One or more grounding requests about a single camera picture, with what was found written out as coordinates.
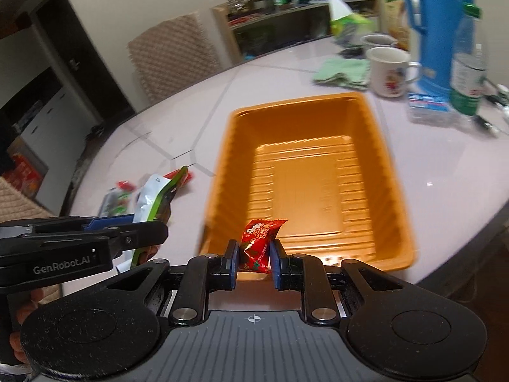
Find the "green cloth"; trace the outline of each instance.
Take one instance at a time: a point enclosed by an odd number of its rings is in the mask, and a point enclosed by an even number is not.
[[[313,75],[313,80],[320,84],[365,90],[370,83],[370,62],[366,59],[330,58]]]

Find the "orange plastic tray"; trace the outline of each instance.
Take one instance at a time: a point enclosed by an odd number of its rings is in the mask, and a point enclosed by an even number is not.
[[[414,260],[396,175],[359,93],[236,110],[216,174],[202,254],[222,254],[254,218],[283,218],[277,237],[288,254],[330,265],[355,258],[381,270]]]

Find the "blue kettle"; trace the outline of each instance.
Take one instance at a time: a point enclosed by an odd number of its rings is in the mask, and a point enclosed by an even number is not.
[[[411,0],[405,0],[410,26],[421,35],[422,78],[419,87],[436,96],[449,97],[450,63],[463,3],[473,0],[419,0],[421,20],[416,24]]]

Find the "crosshair marking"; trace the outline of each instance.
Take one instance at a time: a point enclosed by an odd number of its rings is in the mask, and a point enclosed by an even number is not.
[[[249,316],[248,318],[246,318],[247,320],[249,320],[251,323],[258,323],[260,320],[263,320],[263,318],[261,318],[260,316],[258,315],[251,315]]]

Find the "white table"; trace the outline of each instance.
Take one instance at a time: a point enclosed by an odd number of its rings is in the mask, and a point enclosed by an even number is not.
[[[97,214],[116,181],[139,183],[152,173],[192,166],[195,178],[172,202],[170,236],[159,256],[185,264],[197,255],[203,213],[230,112],[304,96],[348,91],[316,86],[312,73],[338,52],[332,39],[284,49],[231,68],[145,110],[121,125],[94,159],[71,213]],[[393,156],[418,249],[401,276],[418,283],[485,229],[509,198],[509,137],[413,124],[403,99],[365,96]],[[111,275],[65,285],[65,292]]]

